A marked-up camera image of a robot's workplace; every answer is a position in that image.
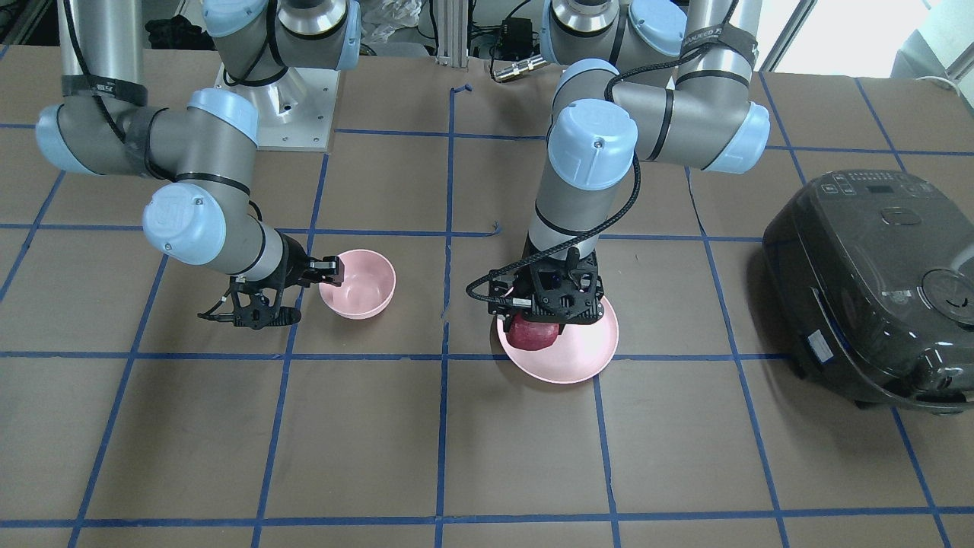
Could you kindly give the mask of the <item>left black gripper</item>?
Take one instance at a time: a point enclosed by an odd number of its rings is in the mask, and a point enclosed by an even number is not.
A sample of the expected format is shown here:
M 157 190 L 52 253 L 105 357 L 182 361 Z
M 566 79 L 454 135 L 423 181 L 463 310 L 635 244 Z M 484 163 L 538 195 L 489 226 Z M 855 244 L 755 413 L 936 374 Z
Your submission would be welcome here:
M 599 277 L 597 253 L 580 256 L 568 250 L 566 259 L 546 256 L 524 265 L 512 275 L 489 283 L 489 295 L 505 303 L 488 303 L 490 314 L 534 323 L 557 323 L 557 336 L 567 325 L 594 325 L 605 314 L 604 285 Z

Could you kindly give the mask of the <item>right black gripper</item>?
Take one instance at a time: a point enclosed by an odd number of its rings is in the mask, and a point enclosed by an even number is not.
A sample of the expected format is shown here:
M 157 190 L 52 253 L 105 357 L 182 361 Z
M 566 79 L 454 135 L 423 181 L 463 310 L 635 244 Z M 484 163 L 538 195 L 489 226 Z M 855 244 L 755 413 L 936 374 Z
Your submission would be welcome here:
M 312 259 L 293 238 L 282 234 L 281 260 L 270 276 L 260 281 L 232 282 L 229 296 L 233 311 L 228 322 L 235 327 L 260 330 L 263 327 L 288 327 L 301 320 L 301 311 L 282 305 L 283 292 L 293 285 L 310 287 L 326 284 L 341 287 L 341 257 Z

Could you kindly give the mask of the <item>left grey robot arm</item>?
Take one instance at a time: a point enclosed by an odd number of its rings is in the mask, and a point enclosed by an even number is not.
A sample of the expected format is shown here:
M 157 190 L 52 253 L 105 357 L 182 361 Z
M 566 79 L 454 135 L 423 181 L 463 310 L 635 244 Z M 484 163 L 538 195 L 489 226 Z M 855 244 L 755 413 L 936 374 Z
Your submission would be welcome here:
M 507 341 L 538 350 L 604 315 L 597 236 L 644 161 L 743 174 L 769 112 L 750 100 L 759 1 L 547 1 L 543 58 L 565 70 L 524 257 L 489 274 Z

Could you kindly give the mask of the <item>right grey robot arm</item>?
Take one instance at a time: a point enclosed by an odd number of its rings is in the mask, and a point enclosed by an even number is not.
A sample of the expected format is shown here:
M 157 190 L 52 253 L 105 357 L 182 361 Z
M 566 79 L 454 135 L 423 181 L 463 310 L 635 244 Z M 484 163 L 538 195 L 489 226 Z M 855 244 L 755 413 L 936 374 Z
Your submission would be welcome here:
M 187 107 L 148 104 L 137 1 L 59 3 L 62 102 L 44 108 L 36 142 L 49 163 L 88 176 L 163 180 L 142 214 L 160 252 L 228 275 L 222 301 L 204 320 L 236 327 L 289 326 L 286 288 L 340 287 L 337 256 L 309 256 L 263 222 L 251 202 L 261 122 L 307 113 L 300 69 L 344 72 L 358 63 L 356 1 L 205 1 L 205 29 L 225 74 L 218 88 L 194 91 Z

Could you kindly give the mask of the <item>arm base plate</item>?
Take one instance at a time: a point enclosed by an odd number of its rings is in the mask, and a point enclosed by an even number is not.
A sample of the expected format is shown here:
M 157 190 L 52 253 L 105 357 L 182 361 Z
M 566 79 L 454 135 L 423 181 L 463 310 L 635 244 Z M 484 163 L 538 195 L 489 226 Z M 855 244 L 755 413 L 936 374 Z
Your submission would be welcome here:
M 247 98 L 258 109 L 260 151 L 327 152 L 342 75 L 335 70 L 291 67 L 282 79 L 267 86 L 228 87 L 220 66 L 215 87 Z

